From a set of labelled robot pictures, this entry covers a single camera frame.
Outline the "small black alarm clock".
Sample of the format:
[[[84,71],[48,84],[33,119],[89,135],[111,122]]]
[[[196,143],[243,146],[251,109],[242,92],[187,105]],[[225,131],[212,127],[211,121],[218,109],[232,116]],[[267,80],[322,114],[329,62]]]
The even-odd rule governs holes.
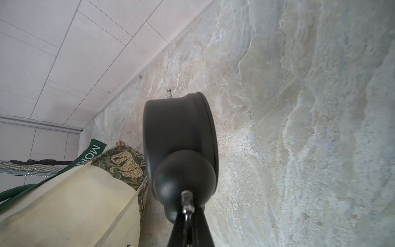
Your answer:
[[[149,187],[175,223],[181,194],[189,190],[203,209],[219,177],[218,142],[213,115],[203,93],[146,102],[143,142]]]

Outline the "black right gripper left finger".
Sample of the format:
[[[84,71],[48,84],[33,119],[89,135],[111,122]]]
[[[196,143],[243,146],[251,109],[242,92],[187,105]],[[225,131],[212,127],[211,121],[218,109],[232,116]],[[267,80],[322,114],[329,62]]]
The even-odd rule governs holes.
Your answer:
[[[188,210],[183,209],[178,212],[168,247],[187,247],[188,246]]]

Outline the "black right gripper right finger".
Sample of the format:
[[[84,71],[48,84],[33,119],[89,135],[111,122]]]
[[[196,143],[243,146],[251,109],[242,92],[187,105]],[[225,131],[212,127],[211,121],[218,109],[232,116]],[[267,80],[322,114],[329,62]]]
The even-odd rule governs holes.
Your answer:
[[[195,209],[191,220],[191,246],[192,247],[214,247],[205,214],[201,208]]]

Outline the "canvas tote bag green handles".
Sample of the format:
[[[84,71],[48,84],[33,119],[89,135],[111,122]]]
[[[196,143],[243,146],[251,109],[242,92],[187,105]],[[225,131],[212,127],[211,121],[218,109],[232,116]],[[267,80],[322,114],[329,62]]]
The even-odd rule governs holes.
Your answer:
[[[92,141],[58,174],[1,192],[1,246],[136,247],[147,187],[142,153]]]

